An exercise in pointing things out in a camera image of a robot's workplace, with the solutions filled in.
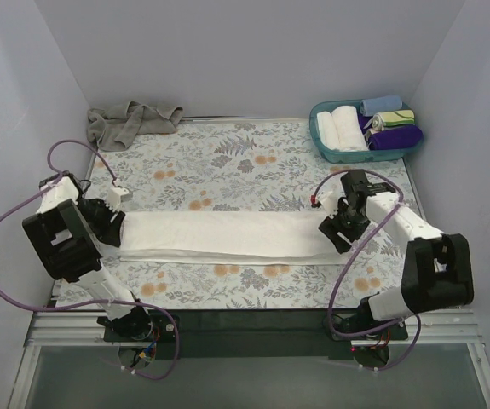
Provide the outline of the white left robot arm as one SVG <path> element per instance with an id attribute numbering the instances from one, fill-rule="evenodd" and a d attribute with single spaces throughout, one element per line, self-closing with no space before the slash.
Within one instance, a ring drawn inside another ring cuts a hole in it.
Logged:
<path id="1" fill-rule="evenodd" d="M 107 317 L 100 324 L 121 337 L 142 341 L 153 320 L 133 292 L 103 265 L 101 245 L 118 248 L 126 215 L 102 199 L 87 199 L 81 181 L 64 171 L 39 183 L 41 205 L 22 222 L 49 276 L 87 291 Z"/>

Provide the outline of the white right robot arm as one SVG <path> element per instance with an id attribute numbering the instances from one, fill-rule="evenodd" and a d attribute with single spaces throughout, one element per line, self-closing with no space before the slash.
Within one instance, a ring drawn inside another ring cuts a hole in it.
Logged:
<path id="1" fill-rule="evenodd" d="M 401 283 L 367 296 L 347 318 L 338 318 L 334 301 L 328 304 L 326 329 L 346 339 L 377 338 L 388 328 L 412 315 L 456 308 L 475 297 L 468 240 L 428 224 L 404 202 L 404 194 L 392 181 L 371 171 L 339 171 L 343 196 L 322 193 L 317 187 L 310 203 L 326 212 L 319 230 L 339 254 L 349 253 L 346 274 L 366 244 L 384 231 L 404 256 Z"/>

